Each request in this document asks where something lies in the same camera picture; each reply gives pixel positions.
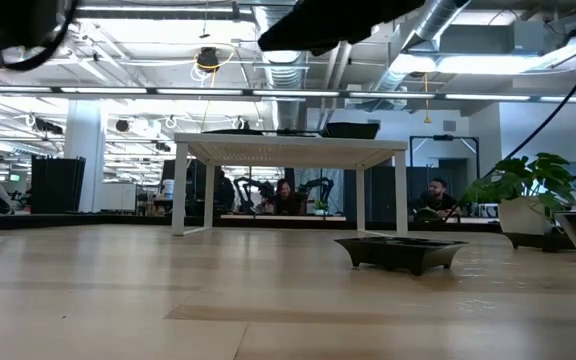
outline table leg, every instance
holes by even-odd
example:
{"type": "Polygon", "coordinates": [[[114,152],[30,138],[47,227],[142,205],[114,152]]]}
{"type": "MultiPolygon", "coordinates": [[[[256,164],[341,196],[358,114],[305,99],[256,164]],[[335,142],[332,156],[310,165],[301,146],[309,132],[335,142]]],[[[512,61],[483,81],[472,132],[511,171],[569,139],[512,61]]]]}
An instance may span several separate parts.
{"type": "Polygon", "coordinates": [[[357,168],[357,231],[366,231],[366,185],[364,169],[357,168]]]}
{"type": "Polygon", "coordinates": [[[184,218],[186,217],[186,170],[188,167],[188,144],[177,144],[175,159],[175,191],[173,195],[172,234],[184,235],[184,218]]]}
{"type": "Polygon", "coordinates": [[[213,206],[215,197],[215,166],[206,164],[206,194],[204,196],[204,228],[212,228],[213,206]]]}
{"type": "Polygon", "coordinates": [[[397,151],[395,152],[395,210],[397,211],[398,236],[408,236],[408,194],[406,189],[406,152],[397,151]]]}

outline white table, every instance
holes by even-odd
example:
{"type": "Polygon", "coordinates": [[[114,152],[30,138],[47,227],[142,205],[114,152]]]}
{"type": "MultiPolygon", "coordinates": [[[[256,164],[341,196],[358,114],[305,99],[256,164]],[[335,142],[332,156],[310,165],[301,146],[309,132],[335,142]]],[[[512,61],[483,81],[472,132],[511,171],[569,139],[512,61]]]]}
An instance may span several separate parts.
{"type": "Polygon", "coordinates": [[[215,166],[282,166],[310,169],[351,169],[357,172],[357,230],[366,232],[364,171],[395,157],[397,233],[408,233],[406,141],[331,139],[291,136],[175,134],[177,158],[172,214],[174,235],[212,228],[215,166]],[[184,232],[187,156],[206,164],[204,227],[184,232]]]}

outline woman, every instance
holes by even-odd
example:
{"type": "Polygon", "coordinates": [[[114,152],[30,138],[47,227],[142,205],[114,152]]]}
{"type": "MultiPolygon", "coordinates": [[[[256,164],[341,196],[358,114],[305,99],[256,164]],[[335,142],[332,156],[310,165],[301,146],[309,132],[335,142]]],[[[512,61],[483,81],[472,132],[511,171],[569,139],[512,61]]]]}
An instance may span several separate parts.
{"type": "Polygon", "coordinates": [[[294,193],[286,179],[277,182],[277,193],[275,194],[275,214],[277,215],[303,215],[304,196],[294,193]]]}

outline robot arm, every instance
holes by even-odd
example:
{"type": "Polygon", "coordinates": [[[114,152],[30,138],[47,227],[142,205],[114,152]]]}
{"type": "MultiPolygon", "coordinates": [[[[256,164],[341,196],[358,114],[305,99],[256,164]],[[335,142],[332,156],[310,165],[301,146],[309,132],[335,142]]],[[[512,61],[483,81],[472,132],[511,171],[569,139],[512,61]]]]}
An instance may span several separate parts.
{"type": "Polygon", "coordinates": [[[273,196],[274,189],[273,186],[269,182],[261,182],[257,180],[253,180],[247,177],[240,177],[233,181],[235,185],[235,189],[237,190],[237,195],[239,195],[239,199],[241,200],[241,208],[240,212],[245,214],[252,214],[254,213],[253,207],[254,203],[250,199],[250,187],[255,186],[259,188],[259,192],[261,193],[261,197],[264,199],[269,199],[273,196]]]}
{"type": "Polygon", "coordinates": [[[308,196],[310,191],[316,187],[321,187],[321,201],[328,203],[328,197],[330,196],[330,190],[335,185],[335,182],[328,178],[319,178],[315,180],[308,181],[305,184],[299,185],[298,192],[308,196]]]}

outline wooden floor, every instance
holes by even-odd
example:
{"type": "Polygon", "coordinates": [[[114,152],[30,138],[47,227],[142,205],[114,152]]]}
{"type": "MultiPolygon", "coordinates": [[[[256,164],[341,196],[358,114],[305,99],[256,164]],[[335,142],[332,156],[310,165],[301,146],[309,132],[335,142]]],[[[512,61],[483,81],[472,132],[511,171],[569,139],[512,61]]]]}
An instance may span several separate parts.
{"type": "Polygon", "coordinates": [[[354,232],[0,233],[0,360],[576,359],[576,252],[470,242],[422,277],[353,270],[354,232]]]}

